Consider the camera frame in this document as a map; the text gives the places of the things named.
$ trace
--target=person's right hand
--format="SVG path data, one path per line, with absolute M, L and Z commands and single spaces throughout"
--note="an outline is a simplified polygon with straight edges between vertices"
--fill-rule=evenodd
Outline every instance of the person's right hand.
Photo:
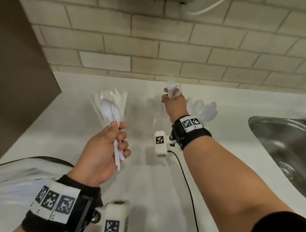
M 179 89 L 175 89 L 173 95 L 175 95 L 178 91 Z M 180 117 L 184 115 L 189 115 L 187 111 L 186 100 L 183 94 L 180 94 L 174 99 L 170 99 L 168 97 L 168 94 L 164 94 L 162 96 L 162 103 L 165 104 L 167 114 L 169 115 L 172 124 L 174 124 L 175 121 L 178 120 Z

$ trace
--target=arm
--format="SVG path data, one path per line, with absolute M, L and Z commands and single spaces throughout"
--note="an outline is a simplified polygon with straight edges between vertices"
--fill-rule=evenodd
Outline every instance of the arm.
M 118 145 L 124 150 L 123 155 L 127 158 L 131 155 L 126 139 L 127 134 L 119 131 L 127 127 L 125 122 L 112 122 L 99 134 L 93 136 L 86 144 L 81 157 L 67 176 L 81 184 L 90 187 L 99 187 L 108 181 L 117 170 L 114 157 L 114 140 L 121 141 Z M 14 232 L 24 232 L 22 226 L 17 227 Z
M 172 123 L 188 115 L 183 95 L 176 99 L 163 95 L 162 102 Z M 220 232 L 249 232 L 272 212 L 293 212 L 250 167 L 213 138 L 193 140 L 183 154 Z

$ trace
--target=tile wall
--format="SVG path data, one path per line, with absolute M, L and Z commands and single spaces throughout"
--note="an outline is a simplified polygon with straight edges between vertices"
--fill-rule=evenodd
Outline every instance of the tile wall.
M 305 0 L 21 3 L 53 71 L 306 94 Z

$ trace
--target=stainless steel sink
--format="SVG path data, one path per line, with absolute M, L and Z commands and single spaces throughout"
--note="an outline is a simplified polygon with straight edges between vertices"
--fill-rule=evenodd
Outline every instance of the stainless steel sink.
M 248 124 L 284 175 L 306 197 L 306 120 L 251 117 Z

